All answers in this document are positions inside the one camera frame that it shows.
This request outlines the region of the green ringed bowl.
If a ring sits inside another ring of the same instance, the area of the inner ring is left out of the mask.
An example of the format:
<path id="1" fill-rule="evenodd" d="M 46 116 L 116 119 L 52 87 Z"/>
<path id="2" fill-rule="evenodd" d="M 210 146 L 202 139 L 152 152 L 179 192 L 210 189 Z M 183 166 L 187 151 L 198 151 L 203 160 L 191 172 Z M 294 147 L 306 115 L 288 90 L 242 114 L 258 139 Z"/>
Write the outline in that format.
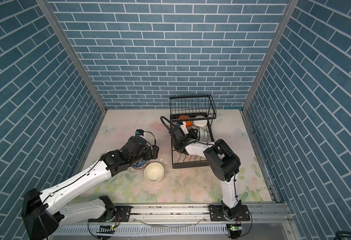
<path id="1" fill-rule="evenodd" d="M 199 141 L 201 142 L 208 141 L 208 133 L 202 128 L 199 128 Z"/>

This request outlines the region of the cream plain bowl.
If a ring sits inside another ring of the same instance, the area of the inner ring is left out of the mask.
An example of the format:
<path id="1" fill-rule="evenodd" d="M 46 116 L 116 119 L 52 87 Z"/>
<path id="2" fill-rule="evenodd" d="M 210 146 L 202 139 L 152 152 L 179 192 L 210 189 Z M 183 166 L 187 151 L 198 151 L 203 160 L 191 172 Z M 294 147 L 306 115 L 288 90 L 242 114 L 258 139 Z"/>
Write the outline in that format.
<path id="1" fill-rule="evenodd" d="M 144 178 L 150 183 L 160 181 L 164 176 L 164 167 L 161 163 L 153 162 L 144 169 Z"/>

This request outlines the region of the red starburst patterned bowl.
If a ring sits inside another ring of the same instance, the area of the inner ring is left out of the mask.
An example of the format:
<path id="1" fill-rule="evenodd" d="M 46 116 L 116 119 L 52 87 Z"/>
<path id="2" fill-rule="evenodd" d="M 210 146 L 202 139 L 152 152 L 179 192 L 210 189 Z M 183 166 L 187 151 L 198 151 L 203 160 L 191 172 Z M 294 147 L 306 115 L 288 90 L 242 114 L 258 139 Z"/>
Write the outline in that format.
<path id="1" fill-rule="evenodd" d="M 198 141 L 199 141 L 199 128 L 200 127 L 195 127 L 195 126 L 191 126 L 187 128 L 188 133 L 191 134 Z"/>

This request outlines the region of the blue triangle patterned bowl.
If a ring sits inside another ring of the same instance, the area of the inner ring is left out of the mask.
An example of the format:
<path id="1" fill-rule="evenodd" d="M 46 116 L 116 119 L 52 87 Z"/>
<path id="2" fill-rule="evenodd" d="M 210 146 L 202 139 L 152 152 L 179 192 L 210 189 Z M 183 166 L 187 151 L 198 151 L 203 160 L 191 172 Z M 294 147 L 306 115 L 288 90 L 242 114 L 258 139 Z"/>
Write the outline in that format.
<path id="1" fill-rule="evenodd" d="M 141 160 L 138 163 L 132 165 L 131 167 L 136 170 L 144 169 L 149 164 L 148 160 Z"/>

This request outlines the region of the orange square bowl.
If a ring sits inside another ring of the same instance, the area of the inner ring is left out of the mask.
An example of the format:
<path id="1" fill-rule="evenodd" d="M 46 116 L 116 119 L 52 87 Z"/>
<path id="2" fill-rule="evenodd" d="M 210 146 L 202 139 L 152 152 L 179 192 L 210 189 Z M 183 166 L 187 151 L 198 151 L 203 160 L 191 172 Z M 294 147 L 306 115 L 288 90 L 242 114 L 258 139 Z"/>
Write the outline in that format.
<path id="1" fill-rule="evenodd" d="M 192 121 L 190 120 L 191 118 L 187 115 L 181 115 L 178 117 L 178 123 L 180 125 L 184 125 L 186 127 L 191 127 L 192 126 Z"/>

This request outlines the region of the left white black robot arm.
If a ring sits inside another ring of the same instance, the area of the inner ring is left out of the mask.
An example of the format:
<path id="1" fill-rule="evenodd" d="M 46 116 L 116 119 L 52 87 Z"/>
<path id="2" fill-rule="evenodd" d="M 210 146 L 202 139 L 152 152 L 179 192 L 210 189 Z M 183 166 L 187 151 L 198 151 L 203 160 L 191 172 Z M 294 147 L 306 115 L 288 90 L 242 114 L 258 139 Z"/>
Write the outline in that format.
<path id="1" fill-rule="evenodd" d="M 77 175 L 42 191 L 33 188 L 24 195 L 21 216 L 29 239 L 45 240 L 58 228 L 87 219 L 114 217 L 111 199 L 78 205 L 69 202 L 91 187 L 110 179 L 142 160 L 155 160 L 159 148 L 144 137 L 132 136 L 119 150 L 109 151 Z"/>

